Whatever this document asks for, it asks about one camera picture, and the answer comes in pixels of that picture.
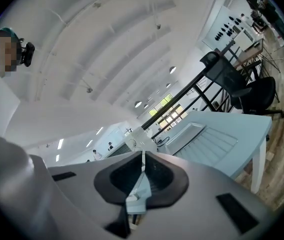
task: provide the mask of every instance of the wall display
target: wall display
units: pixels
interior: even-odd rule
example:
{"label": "wall display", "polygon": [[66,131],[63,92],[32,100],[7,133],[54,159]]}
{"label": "wall display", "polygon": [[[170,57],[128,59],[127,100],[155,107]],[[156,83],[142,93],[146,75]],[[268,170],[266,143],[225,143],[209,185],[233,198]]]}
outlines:
{"label": "wall display", "polygon": [[[253,31],[251,30],[250,26],[248,26],[243,20],[239,19],[240,15],[237,15],[230,9],[225,6],[222,6],[220,11],[218,12],[210,30],[208,31],[207,35],[203,39],[203,42],[209,46],[213,51],[219,50],[222,51],[230,41],[236,36],[234,28],[238,28],[238,30],[244,28],[250,32],[250,35],[254,35]],[[231,49],[235,52],[239,46],[234,44]],[[228,51],[224,55],[227,59],[232,58],[232,54]]]}

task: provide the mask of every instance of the chair leg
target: chair leg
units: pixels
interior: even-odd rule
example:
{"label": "chair leg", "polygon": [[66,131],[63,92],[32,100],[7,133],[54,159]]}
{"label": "chair leg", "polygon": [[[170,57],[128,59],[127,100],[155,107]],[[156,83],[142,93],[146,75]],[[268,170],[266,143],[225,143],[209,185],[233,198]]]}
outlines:
{"label": "chair leg", "polygon": [[284,118],[284,111],[283,110],[278,110],[278,109],[275,109],[275,110],[263,110],[263,111],[258,111],[256,113],[256,115],[259,115],[259,116],[264,116],[264,115],[274,115],[274,114],[281,114],[281,117]]}

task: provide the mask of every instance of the table leg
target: table leg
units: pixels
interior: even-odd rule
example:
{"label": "table leg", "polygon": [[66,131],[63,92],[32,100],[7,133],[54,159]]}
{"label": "table leg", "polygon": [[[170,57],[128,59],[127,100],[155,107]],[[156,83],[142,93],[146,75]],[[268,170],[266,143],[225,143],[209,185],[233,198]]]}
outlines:
{"label": "table leg", "polygon": [[264,138],[261,146],[256,149],[253,155],[253,171],[252,171],[252,184],[251,192],[256,194],[259,191],[262,176],[264,172],[264,165],[266,163],[267,141]]}

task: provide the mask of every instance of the lamp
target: lamp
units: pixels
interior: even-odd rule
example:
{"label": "lamp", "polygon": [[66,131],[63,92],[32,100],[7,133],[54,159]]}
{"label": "lamp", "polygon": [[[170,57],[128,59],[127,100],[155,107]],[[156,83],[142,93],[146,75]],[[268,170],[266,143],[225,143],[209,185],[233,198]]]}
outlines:
{"label": "lamp", "polygon": [[175,70],[177,69],[176,66],[172,66],[170,67],[169,71],[170,71],[170,74],[172,74]]}
{"label": "lamp", "polygon": [[142,104],[142,101],[136,101],[135,103],[134,103],[134,106],[137,108],[138,106],[140,106]]}

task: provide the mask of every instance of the black panel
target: black panel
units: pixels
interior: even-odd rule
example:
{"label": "black panel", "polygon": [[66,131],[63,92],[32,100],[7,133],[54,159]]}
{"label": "black panel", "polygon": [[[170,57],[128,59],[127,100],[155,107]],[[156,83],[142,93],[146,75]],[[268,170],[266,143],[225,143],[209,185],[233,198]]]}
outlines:
{"label": "black panel", "polygon": [[94,187],[106,202],[125,206],[141,172],[142,152],[139,151],[99,171],[94,178]]}
{"label": "black panel", "polygon": [[216,199],[241,234],[244,234],[259,224],[230,193],[218,195]]}
{"label": "black panel", "polygon": [[145,152],[145,175],[152,193],[146,200],[146,209],[173,205],[189,187],[188,175],[181,167],[149,151]]}
{"label": "black panel", "polygon": [[105,227],[105,230],[121,238],[127,238],[130,233],[130,226],[127,214],[127,207],[124,205],[115,221]]}
{"label": "black panel", "polygon": [[64,173],[61,173],[61,174],[52,175],[52,178],[55,182],[58,182],[58,181],[65,180],[67,178],[74,177],[74,176],[76,176],[76,174],[74,172],[68,171],[68,172],[64,172]]}

